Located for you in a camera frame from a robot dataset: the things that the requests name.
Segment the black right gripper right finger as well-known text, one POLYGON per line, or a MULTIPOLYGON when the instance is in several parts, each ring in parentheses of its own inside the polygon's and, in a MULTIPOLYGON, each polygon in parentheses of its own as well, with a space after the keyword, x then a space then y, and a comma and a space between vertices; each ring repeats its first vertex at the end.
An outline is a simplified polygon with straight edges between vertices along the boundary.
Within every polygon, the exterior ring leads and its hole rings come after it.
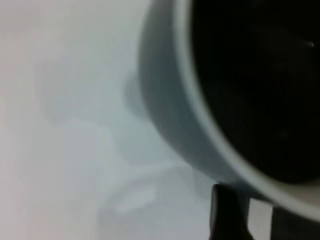
POLYGON ((281 208, 273 208, 271 240, 320 240, 320 224, 281 208))

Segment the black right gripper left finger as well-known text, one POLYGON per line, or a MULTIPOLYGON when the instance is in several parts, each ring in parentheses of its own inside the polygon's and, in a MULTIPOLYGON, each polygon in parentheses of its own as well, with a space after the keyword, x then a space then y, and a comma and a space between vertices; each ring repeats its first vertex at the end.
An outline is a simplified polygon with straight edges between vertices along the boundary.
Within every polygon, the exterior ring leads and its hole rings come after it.
POLYGON ((224 184, 211 191, 210 240, 252 240, 248 229, 250 199, 224 184))

